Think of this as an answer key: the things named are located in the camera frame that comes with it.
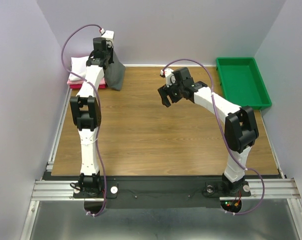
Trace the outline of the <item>dark grey t-shirt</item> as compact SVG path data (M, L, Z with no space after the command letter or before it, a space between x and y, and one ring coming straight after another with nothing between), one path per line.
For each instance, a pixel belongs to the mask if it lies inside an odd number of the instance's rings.
M105 71L104 78L107 86L113 90L121 91L125 77L125 66L119 61L115 51L113 51L113 63Z

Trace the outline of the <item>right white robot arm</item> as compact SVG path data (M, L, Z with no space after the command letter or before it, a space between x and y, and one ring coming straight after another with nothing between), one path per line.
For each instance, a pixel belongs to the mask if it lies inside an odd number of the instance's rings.
M164 106L186 99L215 115L228 152L221 189L224 194L233 195L244 184L247 158L259 137L254 110L231 103L202 81L195 82L186 67L163 69L160 76L165 79L158 89Z

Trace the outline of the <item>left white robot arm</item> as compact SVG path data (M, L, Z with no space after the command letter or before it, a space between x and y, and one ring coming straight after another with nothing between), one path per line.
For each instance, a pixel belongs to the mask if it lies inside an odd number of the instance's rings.
M73 189L90 197L102 194L96 146L102 115L97 92L106 69L113 63L113 53L113 38L93 39L93 51L86 61L85 81L76 96L70 98L72 120L81 145L80 175Z

